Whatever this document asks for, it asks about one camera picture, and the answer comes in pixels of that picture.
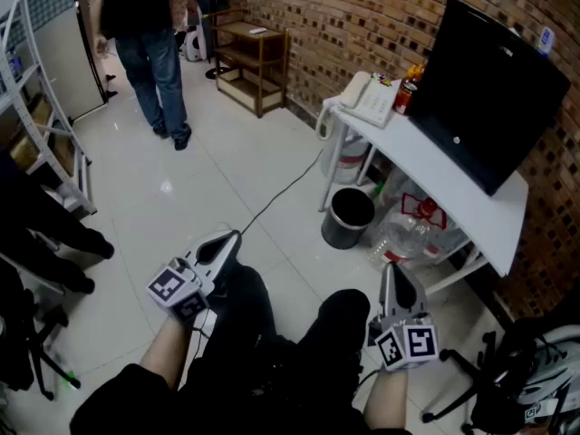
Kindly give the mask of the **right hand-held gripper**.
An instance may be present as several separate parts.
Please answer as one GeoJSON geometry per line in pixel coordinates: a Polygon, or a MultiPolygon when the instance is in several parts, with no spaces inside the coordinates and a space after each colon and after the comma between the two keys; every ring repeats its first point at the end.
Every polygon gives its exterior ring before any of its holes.
{"type": "Polygon", "coordinates": [[[436,326],[427,310],[421,281],[401,265],[382,270],[379,293],[381,316],[368,323],[368,346],[376,346],[385,371],[414,369],[439,358],[436,326]],[[414,316],[393,316],[397,305],[414,316]]]}

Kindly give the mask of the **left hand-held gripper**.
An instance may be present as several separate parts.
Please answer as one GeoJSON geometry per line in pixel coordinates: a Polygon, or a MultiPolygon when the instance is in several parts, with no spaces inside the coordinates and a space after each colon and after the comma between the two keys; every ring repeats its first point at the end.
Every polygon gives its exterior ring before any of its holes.
{"type": "Polygon", "coordinates": [[[147,286],[154,303],[181,323],[194,323],[212,309],[209,295],[223,295],[237,264],[241,233],[222,229],[196,241],[183,256],[173,257],[147,286]]]}

